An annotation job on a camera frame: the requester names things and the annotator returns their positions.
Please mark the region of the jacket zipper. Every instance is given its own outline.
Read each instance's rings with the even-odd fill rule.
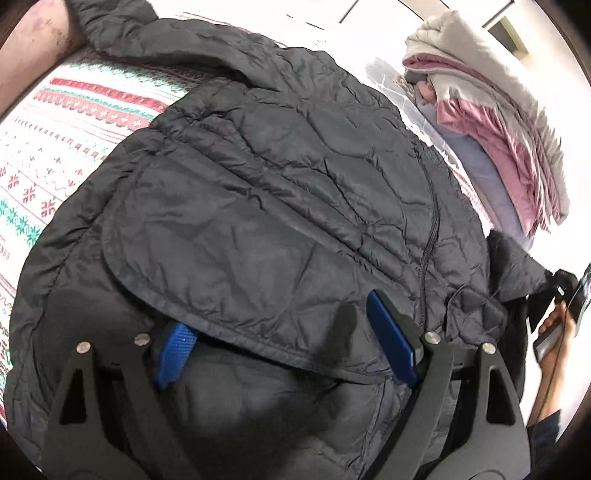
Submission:
[[[421,332],[424,333],[426,326],[427,326],[427,289],[426,289],[426,276],[427,276],[427,263],[431,258],[431,254],[433,253],[433,247],[435,246],[435,240],[439,234],[439,204],[437,203],[437,195],[435,194],[435,188],[433,187],[433,182],[431,181],[431,177],[429,177],[427,173],[427,169],[423,162],[418,155],[418,152],[415,150],[417,155],[417,160],[421,168],[423,169],[423,173],[425,174],[425,178],[427,179],[427,183],[429,184],[429,191],[431,191],[431,200],[433,201],[433,216],[431,217],[431,231],[429,232],[429,240],[427,241],[427,246],[423,252],[423,257],[421,259],[421,266],[419,268],[419,281],[420,281],[420,298],[419,298],[419,307],[421,310],[421,322],[420,322],[420,329]]]

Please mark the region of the white wall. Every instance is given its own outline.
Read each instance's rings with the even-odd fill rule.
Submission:
[[[562,136],[571,200],[569,217],[555,226],[551,235],[539,232],[531,254],[549,270],[564,268],[580,277],[591,262],[591,242],[586,235],[591,231],[591,86],[560,33],[535,2],[517,0],[506,16],[530,52],[523,63],[544,92],[548,114]],[[587,368],[591,365],[591,349],[587,347],[591,342],[591,313],[585,321],[568,368],[563,426],[572,418],[591,381]],[[539,382],[532,355],[527,373],[522,409],[529,413]]]

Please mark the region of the jacket sleeve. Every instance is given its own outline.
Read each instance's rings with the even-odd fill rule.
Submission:
[[[538,466],[548,451],[556,443],[560,430],[560,410],[544,420],[527,427],[527,436],[530,439],[531,467]]]
[[[293,93],[303,100],[338,97],[391,107],[383,95],[359,83],[323,51],[282,48],[270,38],[230,25],[158,18],[146,0],[67,3],[90,45],[109,57],[222,67],[250,87]]]

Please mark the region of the black plastic bracket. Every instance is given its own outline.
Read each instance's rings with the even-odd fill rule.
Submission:
[[[43,472],[47,478],[153,480],[106,437],[102,416],[119,414],[101,410],[98,377],[107,370],[122,375],[139,432],[158,477],[200,480],[158,404],[145,366],[147,349],[148,345],[137,346],[133,341],[124,347],[102,349],[101,367],[92,347],[84,353],[72,354],[48,422],[43,450]]]
[[[470,432],[461,447],[443,458],[431,471],[428,480],[517,480],[530,472],[530,446],[519,399],[501,357],[486,353],[481,346],[474,355],[444,343],[431,345],[423,340],[429,352],[429,367],[419,386],[417,399],[394,447],[387,453],[376,480],[413,480],[423,463],[447,388],[454,375],[470,369],[476,382],[476,407]],[[475,361],[476,365],[465,364]],[[489,419],[491,385],[504,397],[507,408],[504,423]]]

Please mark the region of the human hand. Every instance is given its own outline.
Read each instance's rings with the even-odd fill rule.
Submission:
[[[548,315],[548,318],[544,320],[538,329],[538,333],[541,335],[552,327],[555,322],[562,322],[564,338],[561,341],[559,340],[554,348],[540,361],[539,365],[543,377],[552,377],[553,375],[562,375],[564,373],[564,367],[570,354],[571,343],[577,330],[577,325],[565,302],[556,305],[552,313]]]

